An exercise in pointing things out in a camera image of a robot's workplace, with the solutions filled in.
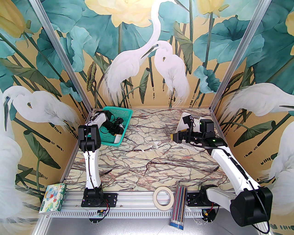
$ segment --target painted wall mural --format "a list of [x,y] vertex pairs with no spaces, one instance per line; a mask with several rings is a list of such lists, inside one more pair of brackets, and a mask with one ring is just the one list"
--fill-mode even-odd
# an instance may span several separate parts
[[294,1],[273,0],[255,37],[264,46],[235,71],[216,117],[232,152],[273,193],[274,234],[294,233]]
[[0,4],[0,234],[31,234],[88,113],[29,1]]
[[[93,107],[208,107],[258,2],[45,0],[42,5]],[[61,70],[50,45],[37,43]],[[246,55],[262,46],[257,35]],[[48,65],[38,68],[56,76]]]

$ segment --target yellow flower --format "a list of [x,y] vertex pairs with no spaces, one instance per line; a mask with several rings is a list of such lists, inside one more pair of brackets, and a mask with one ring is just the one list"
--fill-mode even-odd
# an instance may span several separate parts
[[[288,14],[285,24],[287,26],[288,34],[294,36],[294,12]],[[291,49],[290,55],[294,56],[294,46]]]
[[139,27],[151,25],[151,7],[154,0],[85,0],[89,9],[99,15],[111,15],[115,27],[122,22]]
[[20,38],[26,31],[24,17],[11,0],[0,0],[0,28],[10,36]]
[[229,5],[223,5],[224,0],[197,0],[198,11],[200,14],[213,13],[220,17],[220,11],[226,9]]

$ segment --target metal floor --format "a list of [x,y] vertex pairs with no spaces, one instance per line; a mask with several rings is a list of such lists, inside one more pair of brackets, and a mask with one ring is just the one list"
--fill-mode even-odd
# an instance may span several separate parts
[[231,214],[220,209],[213,224],[198,225],[185,219],[184,231],[170,227],[169,219],[104,219],[91,224],[88,219],[51,218],[46,235],[255,235],[252,226],[239,227]]

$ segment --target wire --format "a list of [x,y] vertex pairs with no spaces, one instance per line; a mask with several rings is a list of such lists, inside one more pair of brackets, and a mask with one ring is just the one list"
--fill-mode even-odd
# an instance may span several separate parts
[[250,181],[250,180],[248,180],[248,181],[249,181],[249,184],[251,185],[251,187],[252,187],[252,189],[253,189],[253,192],[255,193],[256,197],[258,198],[258,200],[259,200],[259,202],[260,202],[260,204],[261,204],[261,207],[262,207],[263,212],[264,212],[264,214],[265,214],[266,222],[267,222],[267,224],[268,224],[268,230],[267,230],[267,232],[264,232],[264,231],[261,231],[259,228],[257,228],[254,224],[252,224],[252,226],[253,226],[257,231],[259,231],[259,232],[261,232],[261,233],[263,233],[263,234],[268,234],[268,233],[270,232],[270,222],[269,222],[269,219],[268,219],[268,215],[267,215],[267,213],[266,213],[266,210],[265,210],[265,208],[264,208],[264,205],[263,205],[263,203],[262,203],[262,201],[261,201],[261,199],[260,199],[258,193],[256,192],[256,189],[253,187],[251,181]]

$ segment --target bird beak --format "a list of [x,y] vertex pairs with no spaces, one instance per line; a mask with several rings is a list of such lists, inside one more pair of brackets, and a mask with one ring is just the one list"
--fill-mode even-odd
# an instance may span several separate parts
[[7,99],[4,102],[4,124],[5,124],[5,131],[7,131],[7,120],[8,120],[8,114],[9,114],[9,110],[8,110],[8,101],[10,100]]
[[182,8],[184,8],[186,11],[189,11],[182,3],[180,3],[179,0],[174,0],[179,6],[181,6]]
[[148,55],[150,52],[152,52],[153,51],[153,49],[154,48],[156,48],[156,47],[158,47],[158,46],[152,46],[150,49],[149,49],[149,51],[147,51],[142,57],[141,57],[141,59],[144,57],[144,56],[146,56],[146,55]]
[[294,106],[290,106],[290,105],[280,105],[280,107],[283,107],[283,108],[292,108],[292,109],[294,109]]

